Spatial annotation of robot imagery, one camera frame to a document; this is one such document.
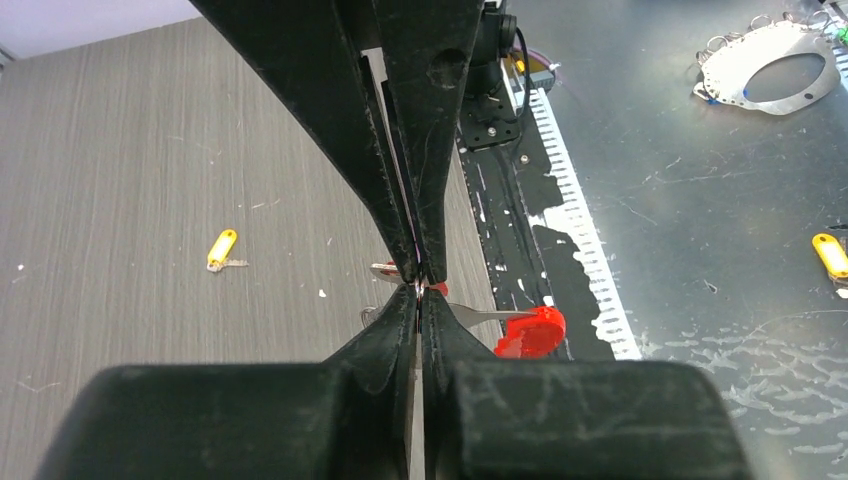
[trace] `yellow key fob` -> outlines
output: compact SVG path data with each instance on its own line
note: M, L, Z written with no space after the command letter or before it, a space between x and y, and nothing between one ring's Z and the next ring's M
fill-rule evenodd
M848 256L833 235L820 233L813 237L813 248L824 263L827 273L834 278L848 277Z
M233 229L226 229L218 236L215 245L209 250L209 255L206 256L207 268L215 268L224 265L227 257L230 255L230 250L236 243L238 234Z

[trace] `metal ring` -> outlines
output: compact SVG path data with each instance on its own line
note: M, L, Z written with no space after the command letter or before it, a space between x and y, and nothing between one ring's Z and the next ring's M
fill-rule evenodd
M720 40L720 41L722 41L722 42L724 42L724 43L723 43L723 44L721 44L721 45L719 45L719 46L718 46L718 47L716 47L716 48L712 48L712 44L713 44L713 42L714 42L714 41L716 41L716 40ZM718 49L720 49L721 47L726 46L728 43L729 43L729 42L727 41L727 39L726 39L726 38L724 38L724 37L723 37L723 36L721 36L721 35L716 35L715 37L713 37L713 38L711 38L711 39L707 40L707 51L708 51L708 52L713 52L713 53L715 53L715 52L717 52L717 51L718 51Z
M772 20L770 16L765 15L765 14L764 14L764 15L757 15L756 17L754 17L754 18L751 20L751 23L749 23L749 24L748 24L748 30L753 32L754 30L756 30L756 29L758 29L758 28L762 28L762 27L755 27L755 26L754 26L754 22L756 22L757 20L759 20L759 19L761 19L761 18L762 18L762 19L766 19L766 20L768 20L768 21L769 21L769 25L774 25L774 20Z
M816 18L816 15L821 15L821 14L824 14L827 17L827 20L824 21L824 25L822 25L821 28L813 28L813 25L815 25L815 22L813 21L813 19ZM832 24L832 23L833 23L833 17L831 17L829 13L825 12L824 10L817 10L817 11L807 15L807 18L804 19L804 28L806 28L809 31L824 32L825 29L827 27L829 27L830 24Z

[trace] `wood grain surface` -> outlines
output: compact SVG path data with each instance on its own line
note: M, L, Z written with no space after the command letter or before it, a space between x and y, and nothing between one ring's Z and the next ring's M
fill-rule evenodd
M450 299L489 308L458 168L447 205ZM250 266L212 274L225 228ZM391 292L365 208L203 19L6 69L0 251L3 479L104 367L320 361Z

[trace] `red key tag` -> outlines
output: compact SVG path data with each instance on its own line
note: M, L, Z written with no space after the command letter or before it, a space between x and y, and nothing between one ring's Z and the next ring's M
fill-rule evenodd
M565 317L553 307L536 307L532 317L506 321L506 334L498 340L495 355L501 358L540 358L553 352L565 338Z

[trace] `metal table surface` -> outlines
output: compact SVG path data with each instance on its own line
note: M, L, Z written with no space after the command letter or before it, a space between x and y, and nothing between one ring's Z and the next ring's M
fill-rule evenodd
M848 92L785 117L690 93L710 37L812 6L511 7L562 63L551 103L643 354L709 371L769 479L848 478L848 303L810 245L848 223Z

